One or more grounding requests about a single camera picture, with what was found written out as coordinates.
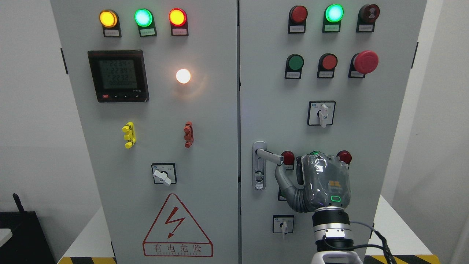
white switch handle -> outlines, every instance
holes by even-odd
[[[280,223],[280,228],[282,229],[282,237],[285,240],[285,236],[288,234],[288,225],[286,221]]]
[[[153,173],[153,177],[155,178],[156,181],[159,181],[166,186],[171,185],[171,179],[168,178],[168,175],[164,172],[155,171]]]
[[[329,118],[329,113],[328,113],[328,107],[327,105],[323,104],[321,105],[321,110],[319,111],[319,123],[323,128],[327,125],[327,119]]]

green indicator light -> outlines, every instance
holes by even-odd
[[[151,12],[145,8],[135,11],[134,18],[135,22],[137,22],[137,25],[141,27],[148,27],[153,21],[153,16],[151,15]]]
[[[292,56],[290,60],[288,61],[288,66],[292,70],[301,69],[301,67],[303,67],[303,64],[304,64],[303,58],[298,55]]]
[[[325,18],[331,22],[339,22],[344,16],[344,8],[339,4],[333,4],[327,7],[325,10]]]
[[[336,195],[332,195],[332,196],[331,196],[331,200],[332,200],[333,202],[340,202],[340,201],[342,201],[342,199],[340,198],[340,196],[336,196]]]

digital power meter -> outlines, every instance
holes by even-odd
[[[150,99],[142,50],[91,50],[88,59],[98,102]]]

lightning bolt symbol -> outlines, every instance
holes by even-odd
[[[184,219],[186,219],[185,217],[183,217],[183,218],[176,219],[176,220],[170,220],[170,219],[174,216],[174,214],[177,212],[178,209],[179,209],[179,208],[175,206],[175,207],[173,208],[173,211],[171,212],[171,214],[169,214],[168,219],[166,219],[165,225],[179,221],[179,223],[178,223],[177,226],[174,228],[174,230],[173,230],[171,233],[168,234],[168,239],[169,239],[170,237],[174,236],[174,232],[176,231],[176,229],[177,229],[177,228],[179,227],[179,225],[184,221]]]

warning sign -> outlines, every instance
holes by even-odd
[[[143,241],[145,256],[213,256],[213,244],[176,194],[169,194]]]

